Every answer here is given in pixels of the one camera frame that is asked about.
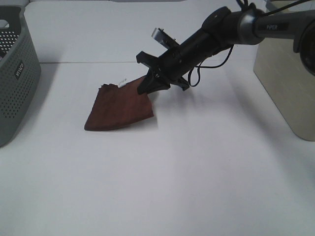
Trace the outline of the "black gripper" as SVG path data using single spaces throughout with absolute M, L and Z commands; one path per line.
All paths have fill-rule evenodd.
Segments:
M 178 47 L 168 49 L 159 57 L 140 52 L 137 62 L 147 66 L 149 71 L 137 88 L 138 94 L 168 90 L 171 85 L 187 90 L 189 83 L 183 75 L 220 51 L 221 45 L 215 37 L 199 29 Z

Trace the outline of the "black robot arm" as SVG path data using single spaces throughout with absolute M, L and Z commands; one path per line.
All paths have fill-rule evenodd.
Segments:
M 231 12 L 221 7 L 203 22 L 201 28 L 178 44 L 161 29 L 153 38 L 167 48 L 159 57 L 140 52 L 137 62 L 148 67 L 148 73 L 138 86 L 139 94 L 169 89 L 177 85 L 187 90 L 191 85 L 183 75 L 205 59 L 234 45 L 256 45 L 265 38 L 292 39 L 293 51 L 299 53 L 302 64 L 315 73 L 315 12 L 271 14 L 254 4 Z

